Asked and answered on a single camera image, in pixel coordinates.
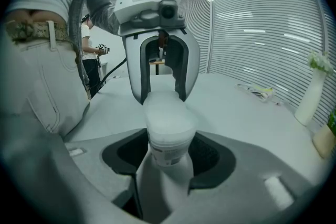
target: gray sleeve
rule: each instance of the gray sleeve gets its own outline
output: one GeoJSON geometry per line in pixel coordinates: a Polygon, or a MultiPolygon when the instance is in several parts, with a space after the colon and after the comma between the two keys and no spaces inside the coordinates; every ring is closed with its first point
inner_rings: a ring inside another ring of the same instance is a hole
{"type": "Polygon", "coordinates": [[[87,7],[94,25],[114,35],[118,34],[120,24],[110,0],[87,0],[87,7]]]}

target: flower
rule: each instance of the flower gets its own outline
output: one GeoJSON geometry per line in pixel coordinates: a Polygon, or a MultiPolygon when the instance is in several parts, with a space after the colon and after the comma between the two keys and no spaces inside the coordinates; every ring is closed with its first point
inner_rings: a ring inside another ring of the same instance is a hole
{"type": "Polygon", "coordinates": [[[311,68],[317,68],[328,75],[332,75],[334,72],[334,68],[331,65],[330,61],[327,58],[327,54],[317,53],[315,51],[312,51],[308,55],[308,65],[311,68]]]}

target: wooden desk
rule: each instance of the wooden desk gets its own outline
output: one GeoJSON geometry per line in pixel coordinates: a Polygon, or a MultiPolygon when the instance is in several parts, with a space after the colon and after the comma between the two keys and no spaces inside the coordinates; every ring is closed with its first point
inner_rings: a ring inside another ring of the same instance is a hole
{"type": "Polygon", "coordinates": [[[164,65],[164,61],[155,61],[155,62],[150,62],[150,65],[155,65],[155,74],[159,74],[159,65],[164,65]]]}

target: window blinds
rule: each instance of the window blinds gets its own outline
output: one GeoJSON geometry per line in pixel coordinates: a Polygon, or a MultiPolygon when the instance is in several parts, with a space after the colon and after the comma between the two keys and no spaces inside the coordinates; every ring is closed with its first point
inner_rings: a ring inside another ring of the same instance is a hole
{"type": "MultiPolygon", "coordinates": [[[[308,53],[323,49],[317,1],[209,1],[213,6],[209,72],[274,87],[277,96],[298,107],[312,77],[308,53]]],[[[336,35],[334,21],[328,16],[330,58],[335,65],[336,35]]],[[[331,103],[335,103],[335,80],[327,79],[326,85],[314,116],[320,123],[326,122],[331,103]]]]}
{"type": "Polygon", "coordinates": [[[178,11],[185,17],[187,28],[200,46],[199,72],[205,73],[210,37],[210,3],[207,0],[181,0],[178,11]]]}
{"type": "MultiPolygon", "coordinates": [[[[326,0],[320,0],[322,15],[325,18],[325,31],[328,35],[328,44],[327,44],[327,52],[328,59],[330,60],[334,70],[336,69],[336,22],[335,18],[332,14],[331,9],[326,3],[326,0]]],[[[314,117],[322,124],[327,122],[328,115],[330,111],[336,105],[336,72],[334,72],[333,76],[327,77],[324,82],[323,92],[321,96],[321,101],[316,110],[314,117]]]]}

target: green plant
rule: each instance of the green plant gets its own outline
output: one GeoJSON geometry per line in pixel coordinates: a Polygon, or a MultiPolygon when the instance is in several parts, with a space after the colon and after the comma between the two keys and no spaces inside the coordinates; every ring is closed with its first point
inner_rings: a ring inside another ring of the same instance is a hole
{"type": "Polygon", "coordinates": [[[330,112],[327,126],[331,130],[331,132],[336,136],[336,106],[334,109],[330,112]]]}

